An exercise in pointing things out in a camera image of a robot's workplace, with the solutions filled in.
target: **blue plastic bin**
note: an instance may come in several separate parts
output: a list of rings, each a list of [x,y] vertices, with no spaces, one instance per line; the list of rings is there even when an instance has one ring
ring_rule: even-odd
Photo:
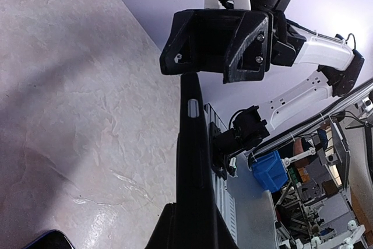
[[[270,192],[277,192],[288,180],[278,151],[260,157],[252,165],[252,172],[264,190],[269,190]]]

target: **machine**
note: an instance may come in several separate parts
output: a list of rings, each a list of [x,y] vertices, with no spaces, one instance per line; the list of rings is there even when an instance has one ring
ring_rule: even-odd
[[[364,63],[356,47],[347,45],[354,35],[324,36],[286,19],[290,1],[205,0],[204,9],[174,15],[160,66],[165,75],[182,75],[177,202],[164,208],[146,249],[238,248],[214,201],[212,169],[226,178],[234,166],[231,159],[257,147],[291,116],[353,89]],[[228,131],[210,133],[213,138],[208,139],[196,72],[222,73],[223,83],[259,81],[271,65],[306,63],[318,69],[305,81],[273,100],[240,110]],[[338,239],[342,248],[349,248],[363,227],[351,225],[349,236]],[[296,248],[329,248],[328,242],[315,237],[312,244],[297,241]]]

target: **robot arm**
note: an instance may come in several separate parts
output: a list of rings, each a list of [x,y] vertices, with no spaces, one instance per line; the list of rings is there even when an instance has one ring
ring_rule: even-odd
[[[205,9],[174,16],[161,54],[165,75],[217,72],[223,83],[262,80],[270,66],[316,64],[317,71],[279,97],[243,110],[215,139],[229,158],[259,145],[279,125],[331,96],[352,90],[363,56],[337,35],[329,37],[287,20],[291,0],[205,0]]]

